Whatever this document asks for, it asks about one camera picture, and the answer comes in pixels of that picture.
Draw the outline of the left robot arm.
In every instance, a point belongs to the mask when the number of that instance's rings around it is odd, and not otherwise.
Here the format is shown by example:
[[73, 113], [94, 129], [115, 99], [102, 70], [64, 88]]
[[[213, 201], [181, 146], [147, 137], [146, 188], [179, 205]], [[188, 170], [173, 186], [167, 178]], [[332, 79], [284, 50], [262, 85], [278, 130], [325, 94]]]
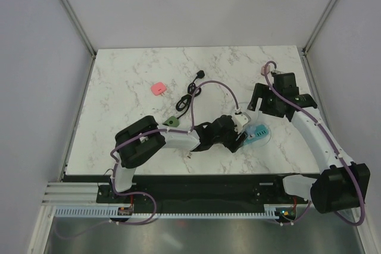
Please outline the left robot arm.
[[248, 136], [245, 127], [250, 121], [248, 114], [237, 111], [184, 130], [160, 125], [151, 115], [143, 117], [115, 136], [115, 148], [110, 153], [115, 160], [110, 196], [117, 202], [128, 200], [137, 167], [163, 148], [203, 152], [214, 145], [223, 145], [235, 153]]

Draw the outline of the light blue plug with cable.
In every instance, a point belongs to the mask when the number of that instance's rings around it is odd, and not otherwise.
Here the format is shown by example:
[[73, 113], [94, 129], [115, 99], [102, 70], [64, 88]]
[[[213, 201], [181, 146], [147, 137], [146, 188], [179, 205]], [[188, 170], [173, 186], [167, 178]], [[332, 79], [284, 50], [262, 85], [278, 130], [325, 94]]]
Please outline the light blue plug with cable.
[[261, 119], [261, 114], [258, 110], [250, 111], [248, 102], [240, 102], [239, 107], [241, 110], [249, 115], [251, 118], [248, 125], [245, 127], [247, 138], [245, 139], [244, 146], [252, 146], [259, 148], [266, 145], [271, 139], [271, 130], [269, 126]]

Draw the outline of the beige pink charger plug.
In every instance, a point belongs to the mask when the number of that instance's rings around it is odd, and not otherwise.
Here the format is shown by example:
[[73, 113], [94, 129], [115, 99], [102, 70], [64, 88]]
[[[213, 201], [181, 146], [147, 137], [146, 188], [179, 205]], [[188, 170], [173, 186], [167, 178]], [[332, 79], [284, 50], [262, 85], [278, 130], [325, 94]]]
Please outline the beige pink charger plug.
[[270, 66], [269, 65], [268, 66], [264, 65], [261, 67], [261, 75], [262, 76], [266, 76], [269, 72], [270, 72]]

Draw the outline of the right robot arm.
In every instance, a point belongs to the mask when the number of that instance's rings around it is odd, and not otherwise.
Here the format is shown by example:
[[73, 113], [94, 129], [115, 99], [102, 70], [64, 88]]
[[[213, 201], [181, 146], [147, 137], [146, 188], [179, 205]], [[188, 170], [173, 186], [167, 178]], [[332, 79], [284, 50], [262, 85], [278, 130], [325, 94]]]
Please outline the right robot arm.
[[273, 84], [255, 85], [248, 109], [287, 118], [303, 137], [320, 172], [317, 178], [287, 175], [273, 187], [273, 197], [282, 203], [293, 196], [310, 200], [321, 214], [364, 207], [370, 180], [367, 165], [356, 164], [339, 146], [313, 97], [299, 92], [294, 73], [272, 76]]

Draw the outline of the teal power strip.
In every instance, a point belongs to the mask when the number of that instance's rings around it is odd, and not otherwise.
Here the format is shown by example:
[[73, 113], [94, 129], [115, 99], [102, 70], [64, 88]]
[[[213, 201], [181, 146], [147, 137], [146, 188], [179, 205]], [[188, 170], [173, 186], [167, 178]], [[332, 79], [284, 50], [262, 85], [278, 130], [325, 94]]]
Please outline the teal power strip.
[[245, 129], [245, 133], [247, 134], [247, 138], [243, 142], [244, 146], [264, 146], [271, 139], [271, 131], [265, 124], [250, 125]]

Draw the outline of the pink plug adapter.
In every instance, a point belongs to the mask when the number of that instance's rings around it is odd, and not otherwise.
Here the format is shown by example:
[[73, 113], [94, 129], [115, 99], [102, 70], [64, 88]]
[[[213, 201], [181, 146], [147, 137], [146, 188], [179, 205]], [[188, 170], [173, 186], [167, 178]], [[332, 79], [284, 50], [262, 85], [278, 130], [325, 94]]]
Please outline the pink plug adapter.
[[162, 82], [157, 82], [151, 86], [151, 92], [155, 96], [163, 94], [167, 90], [167, 86]]

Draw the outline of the green power strip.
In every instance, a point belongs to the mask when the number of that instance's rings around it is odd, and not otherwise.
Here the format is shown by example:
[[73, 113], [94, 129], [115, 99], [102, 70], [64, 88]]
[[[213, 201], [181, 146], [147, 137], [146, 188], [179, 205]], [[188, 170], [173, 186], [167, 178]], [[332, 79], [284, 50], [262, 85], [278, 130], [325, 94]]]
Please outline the green power strip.
[[180, 125], [179, 119], [176, 116], [171, 116], [163, 122], [164, 126], [178, 127]]

